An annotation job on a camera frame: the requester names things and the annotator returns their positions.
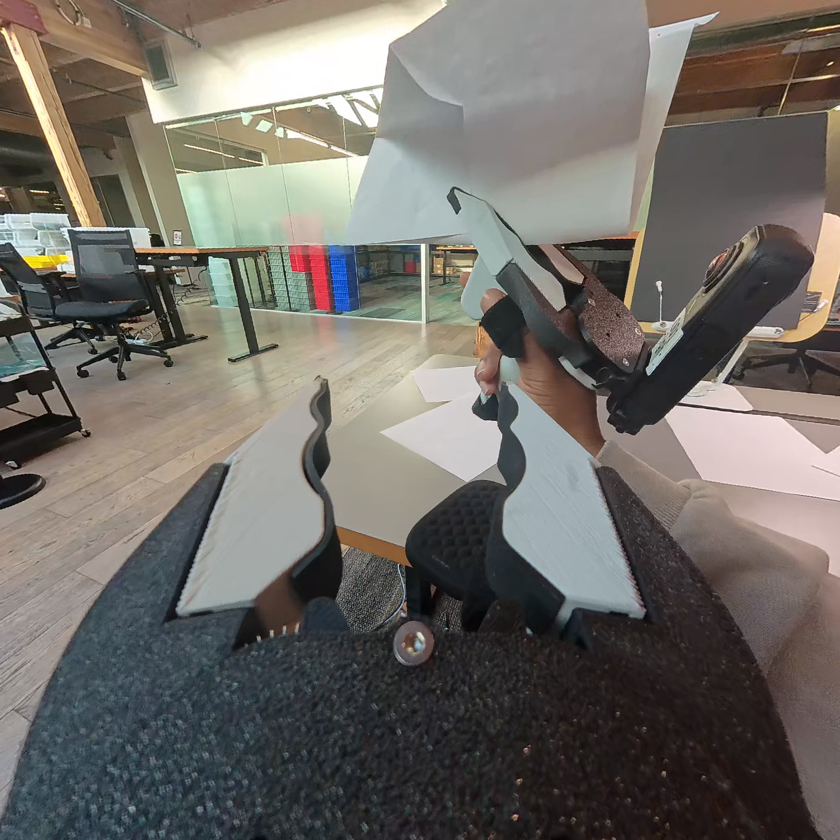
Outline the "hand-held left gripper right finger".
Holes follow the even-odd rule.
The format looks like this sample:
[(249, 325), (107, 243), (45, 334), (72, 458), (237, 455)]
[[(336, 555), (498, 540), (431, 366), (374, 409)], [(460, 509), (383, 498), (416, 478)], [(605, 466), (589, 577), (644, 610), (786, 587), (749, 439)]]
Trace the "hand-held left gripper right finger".
[(574, 614), (642, 620), (646, 606), (594, 457), (517, 385), (502, 385), (486, 575), (533, 634), (563, 634)]

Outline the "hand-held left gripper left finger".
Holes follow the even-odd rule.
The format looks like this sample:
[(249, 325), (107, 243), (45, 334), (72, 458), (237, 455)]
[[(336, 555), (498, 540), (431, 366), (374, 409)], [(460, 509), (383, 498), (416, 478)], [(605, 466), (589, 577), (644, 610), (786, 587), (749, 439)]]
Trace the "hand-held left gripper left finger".
[(318, 376), (231, 455), (175, 606), (179, 618), (247, 608), (258, 634), (292, 631), (343, 574), (330, 465), (329, 382)]

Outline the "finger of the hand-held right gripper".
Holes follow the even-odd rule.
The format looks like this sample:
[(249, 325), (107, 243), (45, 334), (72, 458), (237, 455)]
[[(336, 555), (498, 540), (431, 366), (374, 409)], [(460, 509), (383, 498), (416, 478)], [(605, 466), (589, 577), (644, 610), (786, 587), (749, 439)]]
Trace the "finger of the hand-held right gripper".
[[(488, 289), (506, 290), (501, 285), (501, 272), (510, 264), (519, 268), (541, 293), (537, 288), (537, 246), (525, 246), (493, 207), (478, 197), (453, 187), (448, 201), (464, 223), (478, 254), (460, 299), (466, 313), (482, 313), (480, 300)], [(566, 299), (542, 297), (558, 312), (567, 305)]]
[(546, 299), (576, 299), (585, 291), (583, 269), (555, 245), (537, 246), (537, 288)]

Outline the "wooden standing desk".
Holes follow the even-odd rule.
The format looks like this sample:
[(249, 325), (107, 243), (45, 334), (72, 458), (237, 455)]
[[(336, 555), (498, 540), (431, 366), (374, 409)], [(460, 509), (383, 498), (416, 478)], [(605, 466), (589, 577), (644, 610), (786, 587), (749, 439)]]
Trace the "wooden standing desk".
[(206, 335), (187, 334), (179, 314), (176, 313), (174, 293), (169, 281), (165, 278), (167, 269), (207, 268), (211, 259), (219, 259), (228, 263), (234, 284), (234, 294), (239, 316), (245, 334), (248, 350), (228, 357), (228, 362), (235, 364), (240, 361), (256, 358), (261, 354), (278, 350), (277, 343), (261, 344), (253, 320), (252, 307), (245, 288), (245, 270), (242, 264), (251, 260), (255, 268), (259, 269), (259, 261), (267, 260), (269, 246), (239, 246), (239, 247), (210, 247), (173, 246), (162, 248), (136, 248), (134, 250), (140, 266), (152, 266), (160, 289), (160, 297), (164, 307), (163, 330), (165, 350), (186, 346), (207, 339)]

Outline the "person's right hand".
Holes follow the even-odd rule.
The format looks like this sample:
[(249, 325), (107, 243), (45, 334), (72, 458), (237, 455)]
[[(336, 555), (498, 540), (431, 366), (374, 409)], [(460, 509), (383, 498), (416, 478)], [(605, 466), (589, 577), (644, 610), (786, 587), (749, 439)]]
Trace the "person's right hand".
[[(503, 290), (488, 289), (480, 300), (482, 311), (487, 312), (504, 297)], [(591, 455), (598, 456), (605, 440), (595, 393), (573, 378), (557, 358), (546, 353), (530, 331), (525, 329), (522, 338), (524, 355), (518, 360), (519, 387)], [(491, 341), (476, 366), (476, 382), (486, 396), (497, 391), (501, 358), (501, 352)]]

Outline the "grey carpet mat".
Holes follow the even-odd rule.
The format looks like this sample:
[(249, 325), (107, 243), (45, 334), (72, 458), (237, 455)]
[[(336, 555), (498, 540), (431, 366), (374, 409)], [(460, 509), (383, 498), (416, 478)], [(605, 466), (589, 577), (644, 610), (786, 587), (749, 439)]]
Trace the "grey carpet mat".
[(353, 633), (398, 628), (412, 620), (463, 634), (463, 593), (447, 588), (446, 571), (426, 564), (420, 571), (367, 553), (342, 547), (343, 576), (336, 602)]

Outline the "stack of coloured plastic crates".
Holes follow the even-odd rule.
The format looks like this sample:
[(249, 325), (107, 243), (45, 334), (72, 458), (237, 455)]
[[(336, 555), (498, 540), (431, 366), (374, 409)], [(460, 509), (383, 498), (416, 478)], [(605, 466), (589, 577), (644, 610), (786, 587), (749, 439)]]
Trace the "stack of coloured plastic crates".
[(279, 310), (347, 314), (361, 309), (353, 246), (270, 246), (267, 259)]

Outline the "frosted glass partition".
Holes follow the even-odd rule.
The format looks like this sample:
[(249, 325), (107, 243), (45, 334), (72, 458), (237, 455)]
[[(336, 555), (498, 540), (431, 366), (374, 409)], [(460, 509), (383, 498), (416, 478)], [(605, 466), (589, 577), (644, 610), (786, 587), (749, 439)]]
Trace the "frosted glass partition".
[(416, 245), (354, 245), (347, 224), (375, 140), (383, 87), (362, 87), (193, 117), (164, 136), (196, 246), (353, 246), (361, 309), (276, 307), (268, 260), (243, 263), (253, 308), (428, 323), (427, 253)]

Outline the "black round base stand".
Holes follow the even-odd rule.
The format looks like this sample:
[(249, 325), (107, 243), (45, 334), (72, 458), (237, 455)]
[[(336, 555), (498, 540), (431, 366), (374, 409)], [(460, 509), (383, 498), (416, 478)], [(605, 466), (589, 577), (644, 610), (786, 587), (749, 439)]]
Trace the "black round base stand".
[(1, 476), (0, 508), (13, 507), (37, 495), (46, 487), (46, 479), (37, 474), (13, 473)]

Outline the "black utility cart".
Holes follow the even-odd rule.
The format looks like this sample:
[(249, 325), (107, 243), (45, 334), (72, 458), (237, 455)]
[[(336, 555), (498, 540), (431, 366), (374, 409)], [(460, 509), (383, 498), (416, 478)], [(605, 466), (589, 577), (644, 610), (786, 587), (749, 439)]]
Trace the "black utility cart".
[(1, 461), (13, 471), (66, 438), (91, 436), (34, 324), (10, 302), (1, 306), (1, 409)]

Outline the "stack of white storage bins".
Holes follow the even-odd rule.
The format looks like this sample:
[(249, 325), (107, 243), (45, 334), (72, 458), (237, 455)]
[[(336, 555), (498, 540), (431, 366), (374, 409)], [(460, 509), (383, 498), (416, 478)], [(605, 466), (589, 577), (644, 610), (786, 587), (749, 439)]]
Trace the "stack of white storage bins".
[(36, 270), (73, 272), (66, 214), (9, 213), (1, 215), (1, 243), (13, 246)]

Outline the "wooden column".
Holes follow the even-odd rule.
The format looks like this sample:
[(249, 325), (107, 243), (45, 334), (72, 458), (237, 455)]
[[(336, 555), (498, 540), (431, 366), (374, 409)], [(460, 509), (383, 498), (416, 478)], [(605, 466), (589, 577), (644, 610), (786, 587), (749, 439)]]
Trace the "wooden column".
[(2, 23), (2, 34), (80, 225), (103, 227), (102, 209), (38, 35), (11, 22)]

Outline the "wall air vent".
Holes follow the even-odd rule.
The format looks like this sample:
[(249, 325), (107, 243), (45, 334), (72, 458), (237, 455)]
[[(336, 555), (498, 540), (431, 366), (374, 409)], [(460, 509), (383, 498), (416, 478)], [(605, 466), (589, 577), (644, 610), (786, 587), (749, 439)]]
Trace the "wall air vent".
[(145, 42), (143, 55), (149, 70), (150, 84), (154, 90), (177, 87), (172, 57), (164, 38)]

